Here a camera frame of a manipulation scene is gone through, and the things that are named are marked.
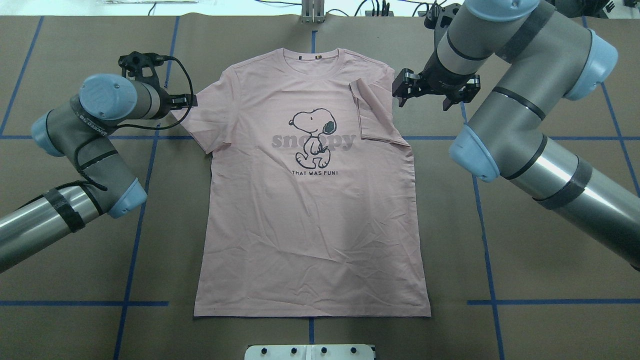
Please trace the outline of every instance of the light blue joint cap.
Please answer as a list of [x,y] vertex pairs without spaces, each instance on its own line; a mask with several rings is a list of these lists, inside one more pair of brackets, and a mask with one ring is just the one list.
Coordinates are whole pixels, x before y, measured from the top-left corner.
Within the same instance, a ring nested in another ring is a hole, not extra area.
[[91,75],[80,87],[78,95],[86,112],[103,121],[124,118],[138,102],[133,84],[115,74]]
[[613,68],[618,62],[618,51],[613,45],[602,40],[596,35],[595,31],[591,32],[591,50],[584,64],[582,74],[578,78],[573,88],[564,95],[565,99],[580,100],[589,95],[599,84],[609,76]]
[[140,185],[138,178],[136,178],[111,210],[109,210],[109,215],[111,215],[112,218],[119,218],[137,208],[145,201],[147,201],[147,193],[145,189],[142,188],[142,185]]
[[464,5],[480,19],[506,22],[529,15],[539,3],[540,0],[465,0]]
[[49,113],[42,115],[33,123],[33,125],[31,125],[31,137],[39,147],[43,148],[44,151],[47,152],[47,154],[59,158],[60,156],[64,156],[64,154],[53,146],[53,143],[49,138],[49,133],[47,132],[47,117],[49,117]]
[[449,156],[458,165],[486,183],[490,183],[500,175],[498,165],[489,150],[467,125],[464,125],[458,137],[451,144]]

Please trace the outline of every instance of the neckline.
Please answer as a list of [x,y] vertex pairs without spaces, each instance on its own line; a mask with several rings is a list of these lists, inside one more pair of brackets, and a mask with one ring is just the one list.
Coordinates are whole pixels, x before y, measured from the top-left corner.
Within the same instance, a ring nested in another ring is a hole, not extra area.
[[[344,50],[343,49],[336,49],[336,50],[332,50],[332,51],[327,51],[326,53],[297,53],[296,51],[291,51],[285,48],[280,48],[278,50],[276,50],[277,53],[277,58],[278,58],[278,62],[280,62],[283,70],[288,73],[288,74],[292,74],[294,76],[298,76],[301,78],[310,78],[310,79],[323,79],[323,78],[330,78],[333,75],[335,75],[336,73],[338,73],[338,71],[340,70],[340,68],[342,67],[342,64],[344,63]],[[335,62],[335,64],[333,64],[333,66],[326,72],[322,73],[322,74],[306,74],[304,72],[300,72],[294,68],[292,68],[288,63],[286,59],[291,59],[293,61],[298,61],[298,60],[302,60],[302,61],[314,61],[314,60],[319,60],[318,56],[322,57],[322,58],[338,58],[338,61]]]

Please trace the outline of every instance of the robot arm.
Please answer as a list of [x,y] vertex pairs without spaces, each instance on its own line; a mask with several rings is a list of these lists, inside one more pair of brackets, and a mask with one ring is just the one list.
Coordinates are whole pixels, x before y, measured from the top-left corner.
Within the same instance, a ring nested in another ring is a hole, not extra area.
[[492,54],[511,67],[463,126],[453,160],[483,181],[510,180],[640,270],[640,199],[538,129],[561,98],[583,98],[615,66],[615,48],[593,30],[545,1],[466,0],[424,70],[400,73],[394,96],[417,87],[455,99]]
[[[0,272],[108,213],[119,218],[137,208],[147,194],[113,147],[108,135],[125,119],[161,119],[170,110],[197,106],[190,94],[169,95],[159,85],[155,66],[179,60],[154,53],[121,56],[122,76],[88,77],[69,102],[43,115],[31,127],[35,142],[52,156],[66,156],[85,178],[49,190],[39,199],[0,218]],[[144,76],[143,69],[152,75]],[[133,80],[124,78],[125,73]],[[143,129],[166,129],[125,125]]]

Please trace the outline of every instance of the cartoon dog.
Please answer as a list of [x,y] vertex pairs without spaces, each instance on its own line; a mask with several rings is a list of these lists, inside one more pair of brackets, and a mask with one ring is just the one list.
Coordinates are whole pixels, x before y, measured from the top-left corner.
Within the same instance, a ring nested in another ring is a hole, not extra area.
[[319,136],[335,132],[335,118],[331,112],[324,108],[314,109],[311,112],[301,111],[293,115],[289,125],[309,134],[309,138],[303,146],[304,154],[302,152],[296,154],[296,161],[300,166],[303,168],[325,168],[329,165],[331,151],[322,144]]

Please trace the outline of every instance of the folded sleeve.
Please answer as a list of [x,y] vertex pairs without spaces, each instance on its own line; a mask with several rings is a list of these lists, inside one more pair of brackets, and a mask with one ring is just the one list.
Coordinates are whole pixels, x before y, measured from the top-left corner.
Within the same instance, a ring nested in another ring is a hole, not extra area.
[[353,101],[358,108],[360,133],[363,139],[379,140],[409,146],[394,125],[391,84],[394,71],[387,67],[375,81],[357,79],[349,84]]
[[[180,124],[209,154],[232,143],[232,132],[238,118],[241,89],[235,69],[222,72],[220,80],[197,94],[198,106]],[[186,110],[173,111],[179,119]]]

